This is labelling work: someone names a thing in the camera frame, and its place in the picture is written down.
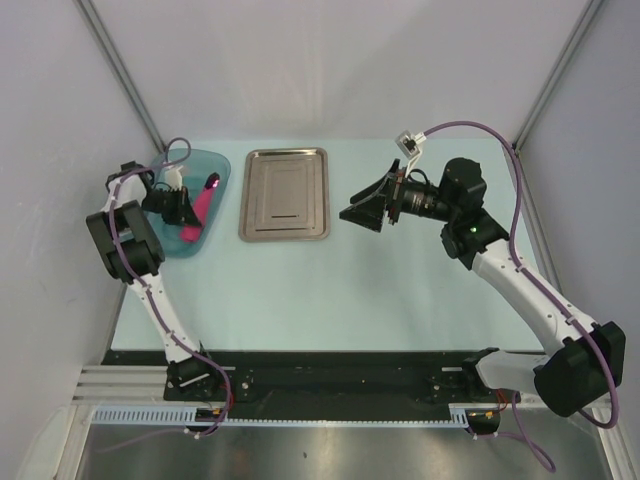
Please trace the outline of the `pink paper napkin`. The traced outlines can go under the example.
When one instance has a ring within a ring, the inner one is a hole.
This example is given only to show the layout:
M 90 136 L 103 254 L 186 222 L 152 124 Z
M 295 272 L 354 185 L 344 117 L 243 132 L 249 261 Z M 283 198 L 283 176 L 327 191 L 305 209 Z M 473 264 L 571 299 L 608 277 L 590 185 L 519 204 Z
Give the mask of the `pink paper napkin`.
M 180 238 L 185 243 L 196 243 L 199 241 L 207 224 L 207 215 L 214 199 L 218 183 L 214 182 L 210 187 L 205 187 L 197 196 L 194 204 L 194 212 L 200 221 L 200 226 L 185 226 L 180 234 Z

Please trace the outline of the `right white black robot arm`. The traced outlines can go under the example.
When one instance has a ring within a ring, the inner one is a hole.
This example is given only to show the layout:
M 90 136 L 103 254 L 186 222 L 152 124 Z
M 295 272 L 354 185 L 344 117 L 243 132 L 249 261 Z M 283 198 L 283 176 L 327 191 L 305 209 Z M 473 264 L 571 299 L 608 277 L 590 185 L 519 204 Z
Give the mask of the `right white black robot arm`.
M 571 305 L 526 264 L 484 209 L 486 189 L 480 164 L 470 159 L 448 161 L 437 185 L 413 179 L 394 162 L 379 181 L 353 195 L 339 217 L 374 232 L 403 214 L 443 222 L 447 255 L 492 286 L 543 347 L 540 355 L 481 351 L 461 376 L 463 393 L 484 401 L 507 389 L 538 396 L 560 417 L 584 413 L 620 385 L 626 336 L 616 323 L 600 324 Z

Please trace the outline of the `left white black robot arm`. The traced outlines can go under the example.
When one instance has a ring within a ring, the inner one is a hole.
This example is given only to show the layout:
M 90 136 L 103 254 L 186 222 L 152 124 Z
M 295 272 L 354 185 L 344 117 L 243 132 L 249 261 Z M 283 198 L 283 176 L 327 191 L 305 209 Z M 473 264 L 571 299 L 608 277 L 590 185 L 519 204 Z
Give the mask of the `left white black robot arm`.
M 108 199 L 86 225 L 109 275 L 141 301 L 158 331 L 167 362 L 167 401 L 219 401 L 225 386 L 202 342 L 179 319 L 161 276 L 176 246 L 190 257 L 213 224 L 227 174 L 183 176 L 171 165 L 154 172 L 132 161 L 106 182 Z

